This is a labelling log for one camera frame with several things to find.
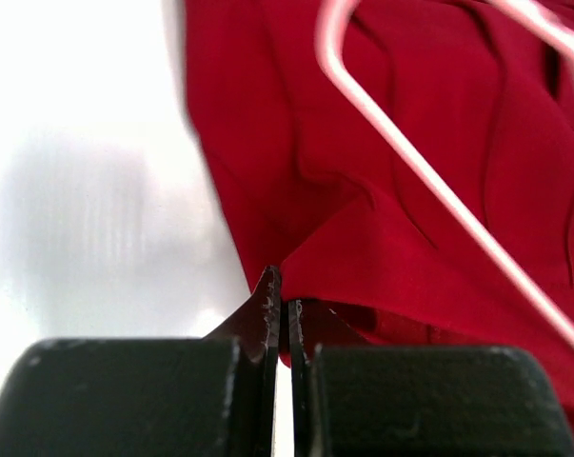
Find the red skirt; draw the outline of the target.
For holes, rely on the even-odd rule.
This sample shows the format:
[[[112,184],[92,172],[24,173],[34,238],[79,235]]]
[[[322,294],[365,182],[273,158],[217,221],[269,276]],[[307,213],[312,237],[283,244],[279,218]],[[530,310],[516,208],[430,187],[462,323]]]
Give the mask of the red skirt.
[[[188,112],[247,281],[336,305],[393,345],[512,345],[574,431],[574,351],[511,286],[314,54],[316,1],[188,1]],[[483,1],[364,1],[346,68],[574,322],[574,85]]]

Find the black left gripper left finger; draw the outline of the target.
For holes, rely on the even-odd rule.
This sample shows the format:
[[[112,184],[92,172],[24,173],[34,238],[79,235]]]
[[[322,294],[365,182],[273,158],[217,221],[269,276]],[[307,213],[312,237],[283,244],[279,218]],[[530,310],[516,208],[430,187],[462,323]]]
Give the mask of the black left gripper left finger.
[[[281,278],[198,339],[46,339],[0,391],[0,456],[268,456]]]

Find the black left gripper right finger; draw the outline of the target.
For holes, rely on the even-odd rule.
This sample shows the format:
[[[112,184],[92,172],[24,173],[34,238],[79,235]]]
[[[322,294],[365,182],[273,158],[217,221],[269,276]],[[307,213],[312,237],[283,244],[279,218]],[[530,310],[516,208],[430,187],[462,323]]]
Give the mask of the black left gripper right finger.
[[[373,346],[334,309],[287,305],[299,456],[574,456],[539,363],[502,346]]]

